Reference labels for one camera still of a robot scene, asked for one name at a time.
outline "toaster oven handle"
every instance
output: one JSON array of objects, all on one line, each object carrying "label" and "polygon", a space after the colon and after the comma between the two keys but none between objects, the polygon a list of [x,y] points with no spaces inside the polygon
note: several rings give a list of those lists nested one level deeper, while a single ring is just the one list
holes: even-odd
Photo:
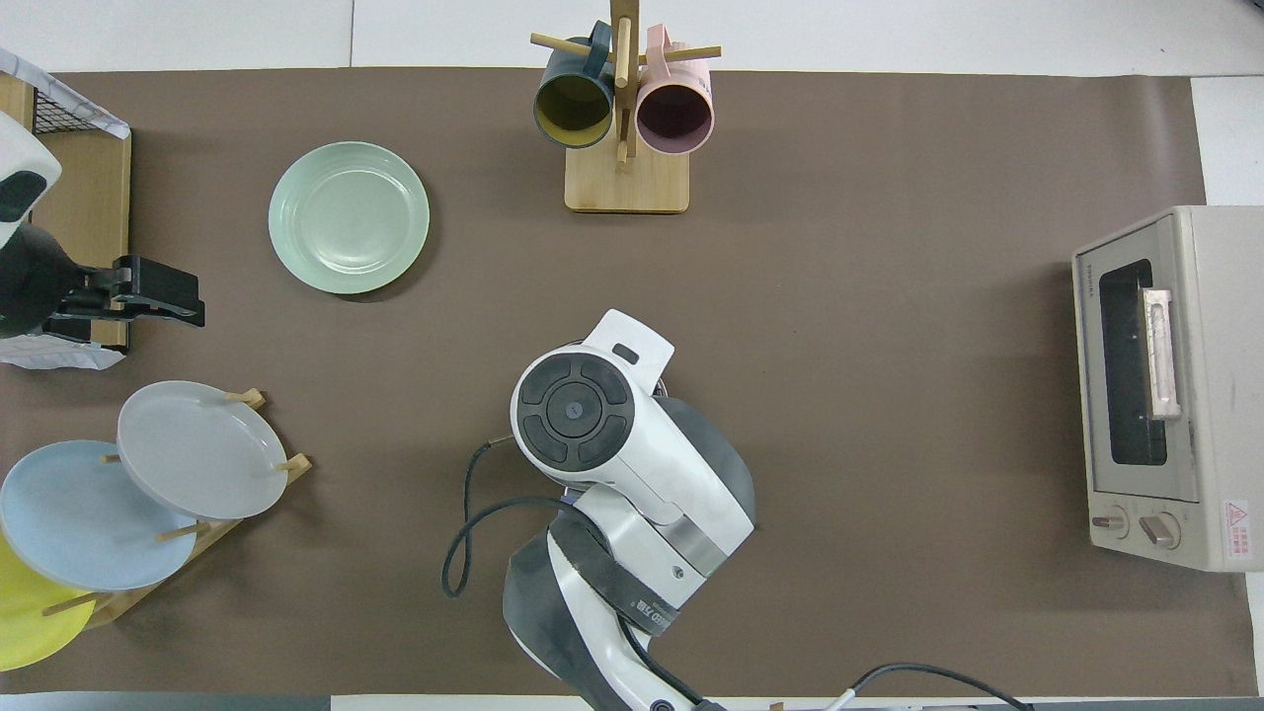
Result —
[{"label": "toaster oven handle", "polygon": [[1149,416],[1174,420],[1181,416],[1172,349],[1172,290],[1141,290],[1141,321],[1145,324],[1145,372],[1149,381]]}]

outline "white paper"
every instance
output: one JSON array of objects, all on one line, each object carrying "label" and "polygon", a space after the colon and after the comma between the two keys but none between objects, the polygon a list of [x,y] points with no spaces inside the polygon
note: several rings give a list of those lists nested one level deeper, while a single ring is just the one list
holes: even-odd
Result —
[{"label": "white paper", "polygon": [[18,335],[0,340],[0,363],[28,371],[85,368],[104,371],[123,359],[123,353],[95,343],[73,343],[56,335]]}]

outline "wooden board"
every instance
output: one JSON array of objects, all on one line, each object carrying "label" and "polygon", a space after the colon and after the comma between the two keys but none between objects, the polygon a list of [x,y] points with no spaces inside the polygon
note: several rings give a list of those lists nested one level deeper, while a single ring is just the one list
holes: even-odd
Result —
[{"label": "wooden board", "polygon": [[635,130],[636,157],[619,163],[618,134],[566,151],[566,206],[576,213],[684,213],[689,207],[689,156],[651,151]]},{"label": "wooden board", "polygon": [[20,78],[0,75],[0,111],[30,130],[35,120],[35,90]]},{"label": "wooden board", "polygon": [[[80,264],[107,267],[128,252],[131,138],[100,130],[48,133],[39,140],[61,162],[62,177],[32,213]],[[94,321],[92,340],[125,348],[128,324]]]}]

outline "black cable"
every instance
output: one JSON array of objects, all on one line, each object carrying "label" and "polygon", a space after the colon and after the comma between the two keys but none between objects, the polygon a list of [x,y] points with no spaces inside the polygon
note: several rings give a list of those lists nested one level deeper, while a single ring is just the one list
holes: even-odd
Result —
[{"label": "black cable", "polygon": [[622,616],[618,617],[618,620],[619,620],[619,629],[623,630],[623,639],[627,640],[627,643],[632,646],[632,652],[636,653],[636,655],[641,659],[641,663],[645,664],[646,668],[650,669],[650,672],[656,674],[667,686],[680,692],[680,696],[688,698],[689,702],[693,703],[694,706],[698,706],[699,703],[705,701],[702,697],[702,695],[689,688],[689,684],[676,678],[675,674],[665,669],[661,664],[655,662],[652,657],[650,657],[650,653],[646,652],[645,648],[641,646],[641,643],[636,640],[636,635],[632,634],[632,628],[628,626],[627,620],[624,620]]},{"label": "black cable", "polygon": [[[474,467],[475,467],[475,464],[478,464],[479,457],[487,454],[487,450],[492,449],[493,447],[501,447],[502,444],[508,444],[511,442],[513,442],[513,435],[502,436],[499,439],[492,439],[492,440],[484,442],[482,447],[479,447],[478,449],[474,450],[474,455],[470,457],[470,463],[465,467],[465,483],[461,486],[461,515],[463,515],[463,522],[469,522],[469,520],[470,520],[470,482],[474,478]],[[466,534],[463,540],[464,540],[464,544],[465,544],[465,550],[464,550],[465,557],[464,557],[464,562],[461,563],[461,571],[463,571],[463,573],[461,573],[461,582],[458,583],[458,586],[456,586],[456,596],[459,596],[461,593],[461,591],[465,590],[465,583],[469,582],[469,573],[465,573],[464,571],[469,571],[470,569],[470,560],[471,560],[471,558],[474,555],[474,552],[471,549],[471,545],[473,545],[474,541],[470,538],[470,535]]]},{"label": "black cable", "polygon": [[556,509],[559,511],[568,511],[578,515],[580,521],[584,524],[584,528],[593,534],[593,538],[595,538],[597,541],[602,544],[602,548],[604,548],[607,552],[611,549],[609,541],[605,540],[605,534],[602,533],[602,529],[597,528],[597,524],[588,517],[588,514],[584,514],[571,504],[566,504],[565,501],[559,501],[556,498],[547,498],[544,496],[518,496],[514,498],[507,498],[499,504],[493,504],[487,509],[483,509],[482,511],[475,514],[474,517],[466,520],[465,525],[463,525],[461,529],[456,531],[456,535],[453,536],[453,543],[451,545],[447,547],[447,555],[444,557],[444,572],[442,577],[440,578],[440,583],[444,586],[444,595],[446,595],[449,600],[456,600],[458,597],[460,597],[461,593],[465,591],[465,584],[469,583],[470,579],[470,567],[469,563],[466,563],[465,568],[461,569],[461,579],[456,583],[456,588],[453,590],[453,587],[449,584],[449,578],[451,577],[453,558],[456,557],[456,549],[461,545],[461,541],[465,543],[466,559],[468,559],[469,535],[470,531],[474,530],[474,526],[479,525],[479,522],[483,521],[483,519],[487,519],[488,516],[495,514],[497,511],[504,511],[506,509],[513,509],[514,506],[525,506],[525,505],[545,506],[547,509]]},{"label": "black cable", "polygon": [[868,672],[865,672],[865,674],[861,676],[861,678],[856,679],[856,682],[852,684],[851,688],[853,692],[860,693],[861,688],[863,688],[871,681],[881,677],[887,672],[924,672],[927,674],[937,674],[940,677],[947,677],[953,681],[958,681],[963,684],[969,684],[983,693],[1000,698],[1001,701],[1009,703],[1010,706],[1018,708],[1019,711],[1033,711],[1035,708],[1030,703],[1024,703],[996,687],[988,686],[972,677],[967,677],[966,674],[962,674],[959,672],[953,672],[952,669],[944,669],[942,667],[932,667],[930,664],[918,664],[915,662],[894,662],[891,664],[882,664],[881,667],[875,667]]}]

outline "control buttons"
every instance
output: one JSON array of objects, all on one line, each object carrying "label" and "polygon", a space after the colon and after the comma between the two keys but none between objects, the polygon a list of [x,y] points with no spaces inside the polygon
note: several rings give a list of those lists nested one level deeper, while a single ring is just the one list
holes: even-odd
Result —
[{"label": "control buttons", "polygon": [[527,442],[535,445],[535,449],[544,454],[547,459],[552,459],[561,464],[566,461],[566,445],[554,439],[547,430],[545,430],[544,420],[540,415],[531,415],[530,417],[522,420],[522,429],[527,434]]},{"label": "control buttons", "polygon": [[593,431],[602,419],[602,401],[597,391],[581,382],[569,382],[549,396],[545,407],[549,425],[565,438],[580,438]]},{"label": "control buttons", "polygon": [[1114,531],[1115,538],[1127,538],[1127,511],[1119,506],[1111,506],[1103,516],[1093,516],[1088,520],[1095,529]]},{"label": "control buttons", "polygon": [[623,440],[627,439],[627,426],[628,421],[618,415],[607,417],[602,431],[597,433],[593,439],[579,445],[579,461],[586,464],[589,462],[609,459],[623,445]]},{"label": "control buttons", "polygon": [[1172,514],[1164,511],[1157,516],[1141,516],[1138,522],[1154,545],[1169,550],[1181,545],[1181,524]]},{"label": "control buttons", "polygon": [[609,363],[597,359],[588,361],[580,366],[579,373],[595,382],[597,387],[602,388],[605,401],[611,405],[623,405],[628,401],[627,386],[623,385],[619,372],[612,368]]},{"label": "control buttons", "polygon": [[523,376],[514,417],[522,443],[541,463],[583,472],[604,464],[627,443],[636,415],[632,396],[616,361],[557,353]]},{"label": "control buttons", "polygon": [[636,350],[632,350],[631,348],[623,345],[622,343],[616,343],[614,348],[612,348],[611,350],[613,350],[616,356],[623,358],[624,361],[632,363],[633,366],[636,366],[637,361],[641,359],[641,357],[637,356]]},{"label": "control buttons", "polygon": [[552,385],[570,374],[570,358],[554,356],[545,358],[533,371],[522,378],[518,397],[527,405],[540,405]]}]

